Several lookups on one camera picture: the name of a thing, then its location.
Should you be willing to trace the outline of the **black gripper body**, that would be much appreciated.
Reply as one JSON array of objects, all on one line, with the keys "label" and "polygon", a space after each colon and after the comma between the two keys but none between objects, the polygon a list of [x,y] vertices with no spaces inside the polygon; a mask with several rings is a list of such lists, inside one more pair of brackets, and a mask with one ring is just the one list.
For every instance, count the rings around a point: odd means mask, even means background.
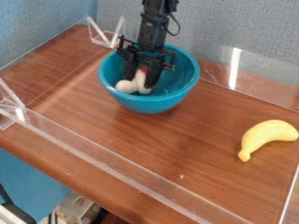
[{"label": "black gripper body", "polygon": [[124,35],[120,35],[119,37],[116,52],[123,55],[123,58],[129,54],[133,54],[139,60],[139,64],[141,62],[149,63],[152,60],[160,60],[165,70],[173,70],[175,68],[175,60],[177,56],[177,52],[175,50],[169,50],[165,47],[161,49],[145,50]]}]

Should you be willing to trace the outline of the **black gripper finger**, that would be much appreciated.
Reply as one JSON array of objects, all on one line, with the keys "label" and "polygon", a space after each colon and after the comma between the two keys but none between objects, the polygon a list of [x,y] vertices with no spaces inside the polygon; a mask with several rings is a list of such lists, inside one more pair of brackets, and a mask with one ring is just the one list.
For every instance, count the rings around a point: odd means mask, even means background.
[{"label": "black gripper finger", "polygon": [[164,65],[160,62],[152,61],[147,68],[144,87],[151,88],[159,81]]},{"label": "black gripper finger", "polygon": [[139,60],[133,54],[124,57],[124,72],[125,78],[131,81],[136,75],[136,69],[139,66]]}]

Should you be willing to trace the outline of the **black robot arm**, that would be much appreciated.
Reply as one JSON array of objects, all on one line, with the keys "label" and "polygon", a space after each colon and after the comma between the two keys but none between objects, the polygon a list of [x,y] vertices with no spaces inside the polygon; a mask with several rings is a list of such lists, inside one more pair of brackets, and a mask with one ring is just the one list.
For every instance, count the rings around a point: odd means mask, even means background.
[{"label": "black robot arm", "polygon": [[169,19],[179,25],[173,13],[179,0],[143,0],[141,24],[137,41],[119,37],[116,52],[124,58],[124,76],[131,81],[141,63],[147,65],[144,87],[151,88],[159,81],[163,70],[173,70],[177,52],[164,47],[165,35],[176,36],[168,30]]}]

